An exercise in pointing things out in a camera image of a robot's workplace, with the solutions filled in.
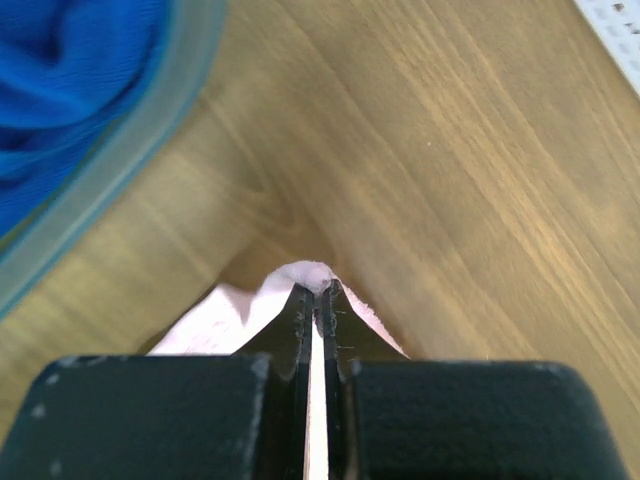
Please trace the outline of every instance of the pink towel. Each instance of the pink towel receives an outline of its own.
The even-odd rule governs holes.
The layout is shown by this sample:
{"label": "pink towel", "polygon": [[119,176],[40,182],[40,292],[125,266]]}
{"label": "pink towel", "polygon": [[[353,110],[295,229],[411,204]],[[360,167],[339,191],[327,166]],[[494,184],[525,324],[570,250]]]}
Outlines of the pink towel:
{"label": "pink towel", "polygon": [[[296,283],[317,295],[334,279],[338,277],[324,263],[301,261],[271,273],[256,292],[219,285],[187,312],[150,354],[232,354],[282,311]],[[342,287],[353,311],[389,345],[405,355],[373,310],[346,285]]]}

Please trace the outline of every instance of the wooden table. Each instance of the wooden table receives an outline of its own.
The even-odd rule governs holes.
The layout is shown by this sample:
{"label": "wooden table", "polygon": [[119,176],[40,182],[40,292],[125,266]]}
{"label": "wooden table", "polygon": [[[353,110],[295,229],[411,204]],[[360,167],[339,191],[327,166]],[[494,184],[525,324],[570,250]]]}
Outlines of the wooden table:
{"label": "wooden table", "polygon": [[577,368],[640,478],[640,102],[572,2],[231,4],[179,133],[0,325],[0,432],[50,360],[312,258],[416,357]]}

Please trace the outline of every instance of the blue cloth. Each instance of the blue cloth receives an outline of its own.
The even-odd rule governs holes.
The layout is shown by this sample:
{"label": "blue cloth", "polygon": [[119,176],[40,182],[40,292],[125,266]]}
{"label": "blue cloth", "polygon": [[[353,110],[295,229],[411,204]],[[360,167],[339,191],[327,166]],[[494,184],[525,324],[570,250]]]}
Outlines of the blue cloth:
{"label": "blue cloth", "polygon": [[0,0],[0,236],[141,96],[169,0]]}

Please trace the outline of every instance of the plastic container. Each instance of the plastic container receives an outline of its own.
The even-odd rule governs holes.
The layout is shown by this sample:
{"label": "plastic container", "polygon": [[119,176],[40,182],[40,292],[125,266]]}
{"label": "plastic container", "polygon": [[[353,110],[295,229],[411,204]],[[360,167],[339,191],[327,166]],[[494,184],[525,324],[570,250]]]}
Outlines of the plastic container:
{"label": "plastic container", "polygon": [[170,8],[164,58],[149,89],[48,204],[0,240],[0,319],[140,172],[197,98],[218,46],[226,0],[174,0]]}

